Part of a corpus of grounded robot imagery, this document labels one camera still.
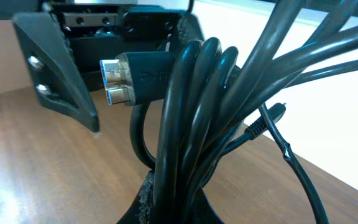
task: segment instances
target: wooden table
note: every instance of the wooden table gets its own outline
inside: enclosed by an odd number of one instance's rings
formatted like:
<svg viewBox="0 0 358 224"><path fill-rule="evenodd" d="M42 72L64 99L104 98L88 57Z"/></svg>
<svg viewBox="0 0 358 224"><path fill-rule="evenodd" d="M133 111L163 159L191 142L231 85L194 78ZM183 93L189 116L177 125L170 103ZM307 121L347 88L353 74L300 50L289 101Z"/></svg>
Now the wooden table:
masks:
<svg viewBox="0 0 358 224"><path fill-rule="evenodd" d="M149 171L131 147L131 108L108 106L103 91L92 97L102 129L97 139L38 105L30 88L0 95L0 223L115 223L129 208ZM153 154L161 107L152 103L145 122ZM358 223L358 191L299 160L329 221ZM222 159L205 192L226 223L314 223L298 179L264 136Z"/></svg>

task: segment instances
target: cable bundle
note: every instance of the cable bundle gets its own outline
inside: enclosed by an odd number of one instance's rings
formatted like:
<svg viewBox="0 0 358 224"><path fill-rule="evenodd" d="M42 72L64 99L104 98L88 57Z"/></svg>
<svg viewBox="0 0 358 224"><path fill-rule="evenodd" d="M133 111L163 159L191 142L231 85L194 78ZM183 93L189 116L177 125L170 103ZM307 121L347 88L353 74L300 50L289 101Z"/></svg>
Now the cable bundle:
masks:
<svg viewBox="0 0 358 224"><path fill-rule="evenodd" d="M186 223L193 197L212 176L220 158L251 139L230 142L242 121L259 108L268 129L299 178L317 223L328 223L317 191L274 125L264 102L288 86L358 70L358 60L302 73L308 66L358 48L358 27L339 32L357 0L342 0L304 46L273 60L305 0L281 0L238 75L238 51L219 40L191 41L173 66L162 111L157 158L148 152L143 125L149 104L134 106L131 141L138 158L155 169L154 223Z"/></svg>

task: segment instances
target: usb connector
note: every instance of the usb connector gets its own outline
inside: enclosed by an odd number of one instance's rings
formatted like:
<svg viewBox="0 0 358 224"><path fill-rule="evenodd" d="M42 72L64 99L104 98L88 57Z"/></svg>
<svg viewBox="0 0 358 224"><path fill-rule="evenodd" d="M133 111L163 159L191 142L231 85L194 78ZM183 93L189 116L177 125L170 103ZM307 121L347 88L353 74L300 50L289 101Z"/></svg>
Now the usb connector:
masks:
<svg viewBox="0 0 358 224"><path fill-rule="evenodd" d="M174 62L169 52L128 52L101 60L108 103L134 106L163 99Z"/></svg>

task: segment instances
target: wall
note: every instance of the wall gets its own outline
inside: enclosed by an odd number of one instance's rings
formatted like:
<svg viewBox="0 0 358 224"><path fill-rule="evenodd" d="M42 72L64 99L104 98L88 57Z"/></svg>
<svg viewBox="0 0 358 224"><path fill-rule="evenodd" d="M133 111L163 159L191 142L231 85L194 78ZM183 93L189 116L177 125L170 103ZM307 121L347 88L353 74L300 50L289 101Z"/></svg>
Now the wall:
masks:
<svg viewBox="0 0 358 224"><path fill-rule="evenodd" d="M239 49L240 67L273 9L271 3L242 2L242 6L233 6L197 1L194 9L206 38L218 37L224 49L232 45ZM325 15L303 9L275 57L302 46ZM356 25L358 18L352 17L344 29ZM358 50L313 65L307 71L355 59ZM358 72L291 87L275 95L267 106L276 102L287 103L287 112L277 126L294 152L358 190ZM251 124L259 116L253 113L245 123Z"/></svg>
<svg viewBox="0 0 358 224"><path fill-rule="evenodd" d="M11 21L0 21L0 93L30 86Z"/></svg>

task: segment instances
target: beige wall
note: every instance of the beige wall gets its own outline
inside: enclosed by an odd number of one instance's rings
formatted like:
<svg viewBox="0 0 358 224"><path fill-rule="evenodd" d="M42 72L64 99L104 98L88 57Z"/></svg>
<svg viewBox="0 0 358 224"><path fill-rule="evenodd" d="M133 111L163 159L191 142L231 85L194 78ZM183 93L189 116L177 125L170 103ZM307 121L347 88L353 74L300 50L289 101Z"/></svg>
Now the beige wall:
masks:
<svg viewBox="0 0 358 224"><path fill-rule="evenodd" d="M30 86L30 76L11 21L0 21L0 93Z"/></svg>

